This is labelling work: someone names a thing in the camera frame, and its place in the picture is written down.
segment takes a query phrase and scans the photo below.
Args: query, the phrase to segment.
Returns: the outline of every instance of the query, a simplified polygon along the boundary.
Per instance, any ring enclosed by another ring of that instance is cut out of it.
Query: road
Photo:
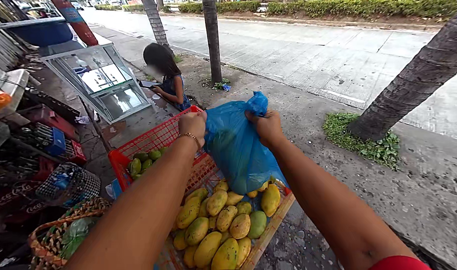
[[[86,9],[88,23],[154,40],[143,14]],[[208,56],[203,18],[162,16],[171,46]],[[223,62],[365,109],[435,33],[219,19]],[[457,75],[403,122],[457,138]]]

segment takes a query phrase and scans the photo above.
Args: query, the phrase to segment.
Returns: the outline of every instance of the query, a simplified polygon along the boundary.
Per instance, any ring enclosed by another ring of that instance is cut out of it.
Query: red sleeve
[[[374,264],[369,270],[430,270],[423,262],[408,256],[391,256]]]

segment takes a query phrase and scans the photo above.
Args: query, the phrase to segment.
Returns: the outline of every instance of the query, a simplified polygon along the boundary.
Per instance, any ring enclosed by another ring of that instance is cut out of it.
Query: gold bracelet
[[[190,138],[195,139],[195,142],[197,143],[197,146],[198,146],[197,152],[200,151],[201,145],[200,145],[200,142],[198,141],[198,138],[197,138],[195,135],[193,135],[193,134],[190,133],[190,132],[187,132],[187,133],[179,134],[179,135],[178,135],[178,138],[180,138],[180,137],[182,137],[182,136],[187,136],[187,137],[190,137]]]

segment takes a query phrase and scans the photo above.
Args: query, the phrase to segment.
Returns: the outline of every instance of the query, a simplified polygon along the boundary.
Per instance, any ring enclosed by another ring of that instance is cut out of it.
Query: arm
[[[182,79],[180,77],[176,76],[173,80],[173,83],[174,83],[174,87],[175,87],[175,93],[177,94],[175,96],[168,94],[167,92],[165,92],[158,86],[154,86],[154,88],[152,90],[153,90],[153,92],[161,95],[163,98],[165,98],[168,101],[182,104],[183,103]]]
[[[280,116],[247,114],[272,151],[304,212],[346,269],[368,269],[383,258],[417,258],[375,212],[342,182],[306,157],[282,133]]]
[[[206,113],[180,118],[181,134],[204,144]],[[66,269],[152,269],[178,214],[197,144],[178,138],[112,206]]]

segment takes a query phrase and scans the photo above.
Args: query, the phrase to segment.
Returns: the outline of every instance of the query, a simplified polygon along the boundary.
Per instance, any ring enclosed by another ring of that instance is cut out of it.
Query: glass display case
[[[40,59],[112,124],[150,106],[150,102],[113,43],[95,36],[97,46],[88,47],[74,36],[69,42],[42,47]]]

